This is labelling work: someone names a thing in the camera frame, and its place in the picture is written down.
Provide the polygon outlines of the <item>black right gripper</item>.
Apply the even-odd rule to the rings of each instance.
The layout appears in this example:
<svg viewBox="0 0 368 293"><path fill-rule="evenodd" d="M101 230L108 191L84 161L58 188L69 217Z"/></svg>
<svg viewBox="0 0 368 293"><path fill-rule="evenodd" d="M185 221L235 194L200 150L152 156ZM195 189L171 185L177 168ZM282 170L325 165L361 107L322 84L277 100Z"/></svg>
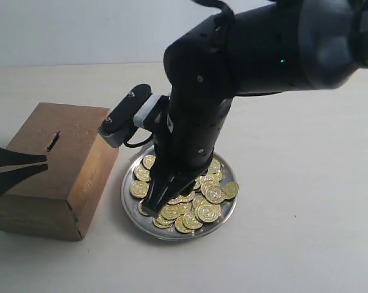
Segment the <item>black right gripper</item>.
<svg viewBox="0 0 368 293"><path fill-rule="evenodd" d="M156 162L142 211L158 215L178 195L188 195L211 163L231 100L169 101L156 129Z"/></svg>

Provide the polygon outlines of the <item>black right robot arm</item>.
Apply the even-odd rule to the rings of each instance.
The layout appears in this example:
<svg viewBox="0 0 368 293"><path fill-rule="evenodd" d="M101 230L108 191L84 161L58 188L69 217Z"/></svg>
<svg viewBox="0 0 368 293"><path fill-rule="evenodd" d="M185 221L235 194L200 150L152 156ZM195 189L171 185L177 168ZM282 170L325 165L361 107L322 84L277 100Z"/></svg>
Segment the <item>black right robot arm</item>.
<svg viewBox="0 0 368 293"><path fill-rule="evenodd" d="M209 167L235 97L332 90L368 69L368 1L271 1L221 12L164 53L171 94L144 127L156 161L143 210L157 216Z"/></svg>

